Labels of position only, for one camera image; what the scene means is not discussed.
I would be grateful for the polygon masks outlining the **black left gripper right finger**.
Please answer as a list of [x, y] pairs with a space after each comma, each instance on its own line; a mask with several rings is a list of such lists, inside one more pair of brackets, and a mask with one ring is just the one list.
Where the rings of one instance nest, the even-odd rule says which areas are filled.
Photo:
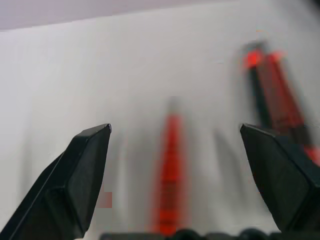
[[289, 137], [240, 127], [254, 182], [281, 231], [320, 230], [320, 167]]

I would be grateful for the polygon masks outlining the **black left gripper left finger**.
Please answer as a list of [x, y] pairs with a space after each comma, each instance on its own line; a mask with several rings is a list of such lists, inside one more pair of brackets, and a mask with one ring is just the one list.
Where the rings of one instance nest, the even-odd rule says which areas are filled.
[[103, 182], [110, 124], [75, 135], [36, 179], [0, 233], [2, 240], [75, 240], [88, 231]]

